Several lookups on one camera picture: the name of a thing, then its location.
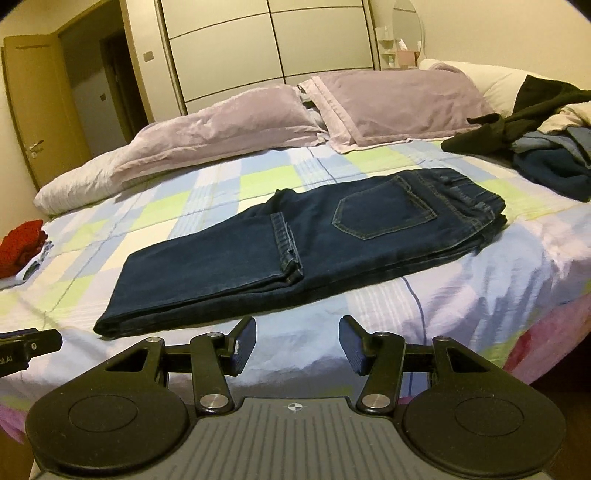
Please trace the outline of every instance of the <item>wooden floor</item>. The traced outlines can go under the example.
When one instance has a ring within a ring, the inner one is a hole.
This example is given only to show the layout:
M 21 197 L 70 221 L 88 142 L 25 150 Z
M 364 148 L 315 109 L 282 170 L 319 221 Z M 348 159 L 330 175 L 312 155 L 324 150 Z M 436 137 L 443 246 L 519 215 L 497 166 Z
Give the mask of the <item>wooden floor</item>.
M 563 447 L 548 472 L 555 480 L 591 478 L 591 335 L 533 386 L 558 405 L 567 422 Z M 32 463 L 30 446 L 0 430 L 0 480 L 28 479 Z

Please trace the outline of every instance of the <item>pink pillow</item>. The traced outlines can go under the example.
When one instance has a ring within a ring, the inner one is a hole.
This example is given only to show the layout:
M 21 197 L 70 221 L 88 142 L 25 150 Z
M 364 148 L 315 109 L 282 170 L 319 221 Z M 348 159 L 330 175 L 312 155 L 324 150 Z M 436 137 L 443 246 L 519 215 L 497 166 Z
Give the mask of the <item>pink pillow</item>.
M 348 70 L 322 73 L 300 86 L 320 110 L 340 153 L 409 138 L 443 138 L 477 128 L 466 118 L 492 113 L 460 70 Z
M 296 87 L 256 88 L 145 127 L 119 159 L 112 180 L 122 183 L 268 148 L 311 147 L 324 142 L 322 133 Z

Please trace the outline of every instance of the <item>red garment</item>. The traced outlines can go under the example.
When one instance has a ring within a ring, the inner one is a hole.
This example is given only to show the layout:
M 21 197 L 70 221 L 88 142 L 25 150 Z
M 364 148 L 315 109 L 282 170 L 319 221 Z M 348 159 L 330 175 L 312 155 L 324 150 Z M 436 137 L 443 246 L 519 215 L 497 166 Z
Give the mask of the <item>red garment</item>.
M 17 226 L 0 244 L 0 278 L 13 277 L 41 252 L 47 234 L 41 230 L 43 220 L 32 220 Z

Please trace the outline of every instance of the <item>white pillow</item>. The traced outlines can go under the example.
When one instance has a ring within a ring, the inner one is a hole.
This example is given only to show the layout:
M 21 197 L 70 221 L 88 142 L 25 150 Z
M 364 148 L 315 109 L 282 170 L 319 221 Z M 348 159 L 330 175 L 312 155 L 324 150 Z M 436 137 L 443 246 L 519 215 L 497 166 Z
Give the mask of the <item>white pillow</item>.
M 421 70 L 428 70 L 432 65 L 443 62 L 463 71 L 476 85 L 478 91 L 488 100 L 492 109 L 506 118 L 513 114 L 515 99 L 525 77 L 532 75 L 541 79 L 548 79 L 537 73 L 525 70 L 510 69 L 498 65 L 480 65 L 463 61 L 447 61 L 424 59 L 420 64 Z
M 33 203 L 46 215 L 58 215 L 75 208 L 98 202 L 145 181 L 146 178 L 126 181 L 111 180 L 119 158 L 128 146 L 103 153 L 81 167 L 70 170 L 45 185 Z

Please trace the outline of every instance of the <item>silver screw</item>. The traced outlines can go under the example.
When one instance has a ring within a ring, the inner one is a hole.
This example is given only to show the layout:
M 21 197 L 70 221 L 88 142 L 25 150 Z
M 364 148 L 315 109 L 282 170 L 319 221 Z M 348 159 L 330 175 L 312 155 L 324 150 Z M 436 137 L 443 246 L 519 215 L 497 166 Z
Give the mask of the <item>silver screw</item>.
M 373 393 L 366 395 L 361 400 L 361 403 L 367 408 L 385 408 L 390 405 L 390 399 L 386 395 L 380 393 Z
M 209 395 L 204 395 L 199 400 L 199 403 L 205 408 L 211 408 L 212 410 L 216 410 L 218 408 L 225 407 L 230 400 L 227 396 L 219 394 L 219 393 L 211 393 Z

